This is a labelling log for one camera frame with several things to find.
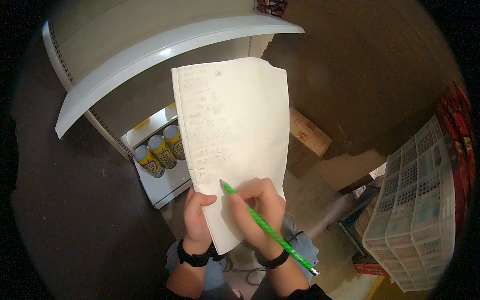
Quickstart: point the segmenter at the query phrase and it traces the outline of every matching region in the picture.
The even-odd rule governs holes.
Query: plastic crate
[[[388,157],[363,246],[405,292],[435,287],[454,245],[452,169],[433,116]]]

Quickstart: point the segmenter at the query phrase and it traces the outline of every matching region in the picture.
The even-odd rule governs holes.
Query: yellow can
[[[148,148],[155,155],[158,161],[167,169],[173,169],[177,165],[177,159],[172,149],[161,135],[154,135],[148,140]]]
[[[183,151],[183,144],[181,142],[180,130],[177,125],[169,125],[163,130],[163,137],[165,142],[170,146],[179,160],[185,159],[185,152]]]
[[[135,149],[133,158],[155,178],[160,178],[165,173],[165,169],[147,146],[141,145]]]

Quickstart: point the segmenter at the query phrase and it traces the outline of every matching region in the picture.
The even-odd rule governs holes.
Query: green pencil
[[[226,183],[225,181],[220,179],[220,183],[222,184],[223,188],[230,194],[236,194],[233,190],[233,188]],[[320,273],[318,272],[317,269],[315,269],[309,262],[307,262],[300,254],[298,254],[286,241],[283,240],[278,234],[276,234],[273,229],[250,207],[248,206],[248,210],[250,211],[250,214],[252,215],[253,219],[257,224],[265,230],[277,243],[280,244],[280,246],[283,247],[293,258],[297,260],[301,265],[305,267],[305,269],[309,270],[310,273],[312,273],[314,276],[319,275]]]

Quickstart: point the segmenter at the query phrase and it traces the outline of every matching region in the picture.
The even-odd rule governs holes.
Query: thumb
[[[237,221],[237,225],[243,234],[247,235],[251,230],[255,230],[258,225],[250,214],[247,204],[240,196],[232,194],[229,197],[233,218]]]
[[[203,206],[212,205],[215,201],[215,195],[205,195],[200,192],[196,192],[186,204],[184,214],[188,216],[200,215],[202,213]]]

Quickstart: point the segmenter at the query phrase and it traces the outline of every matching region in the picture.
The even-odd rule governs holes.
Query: white paper
[[[252,178],[269,177],[285,198],[287,72],[265,60],[243,58],[173,68],[172,79],[193,186],[218,196],[203,211],[215,248],[224,254],[243,236],[220,179],[235,189]]]

